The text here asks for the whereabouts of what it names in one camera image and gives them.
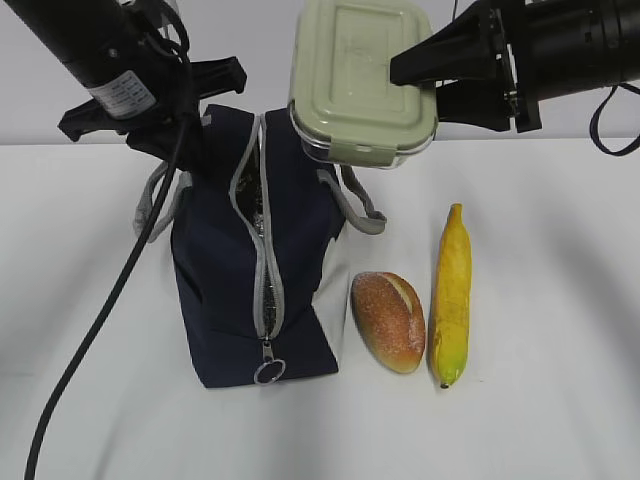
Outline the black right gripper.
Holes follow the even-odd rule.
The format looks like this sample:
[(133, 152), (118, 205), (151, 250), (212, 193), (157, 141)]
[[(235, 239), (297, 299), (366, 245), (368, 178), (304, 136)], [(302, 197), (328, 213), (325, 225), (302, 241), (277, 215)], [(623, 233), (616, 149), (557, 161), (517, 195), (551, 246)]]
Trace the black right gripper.
[[(516, 82), (497, 76), (494, 17), (511, 46)], [(542, 127), (533, 37), (524, 1), (475, 1), (446, 27), (394, 56), (390, 81), (397, 86), (457, 80), (436, 88), (440, 122), (518, 133)]]

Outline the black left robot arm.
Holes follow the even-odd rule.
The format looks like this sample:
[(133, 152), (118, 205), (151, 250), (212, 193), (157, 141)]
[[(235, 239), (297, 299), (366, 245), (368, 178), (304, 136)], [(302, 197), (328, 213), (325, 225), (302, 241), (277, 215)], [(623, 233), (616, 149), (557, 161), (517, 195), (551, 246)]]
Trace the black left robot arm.
[(113, 131), (181, 171), (211, 176), (202, 100), (244, 91), (237, 57), (191, 61), (190, 40), (167, 1), (11, 1), (9, 8), (89, 92), (59, 129), (73, 142)]

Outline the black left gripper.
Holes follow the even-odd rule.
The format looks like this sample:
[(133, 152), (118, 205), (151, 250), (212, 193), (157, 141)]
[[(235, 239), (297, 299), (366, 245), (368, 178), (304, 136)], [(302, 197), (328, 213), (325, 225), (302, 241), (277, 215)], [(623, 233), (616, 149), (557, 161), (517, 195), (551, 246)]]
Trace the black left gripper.
[(186, 171), (212, 188), (225, 190), (232, 176), (234, 154), (231, 122), (200, 124), (202, 100), (244, 91), (247, 74), (235, 56), (196, 61), (190, 75), (174, 64), (165, 91), (154, 95), (131, 70), (100, 87), (92, 99), (66, 111), (59, 130), (71, 141), (97, 131), (114, 131), (126, 144), (166, 163), (178, 156), (179, 171)]

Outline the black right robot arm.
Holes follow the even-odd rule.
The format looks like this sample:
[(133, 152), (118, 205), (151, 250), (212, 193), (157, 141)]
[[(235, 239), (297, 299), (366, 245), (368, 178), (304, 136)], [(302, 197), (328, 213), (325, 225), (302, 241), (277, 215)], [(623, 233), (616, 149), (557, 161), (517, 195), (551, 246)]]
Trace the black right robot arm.
[(392, 58), (397, 86), (435, 85), (440, 121), (541, 128), (543, 100), (639, 77), (636, 1), (475, 1)]

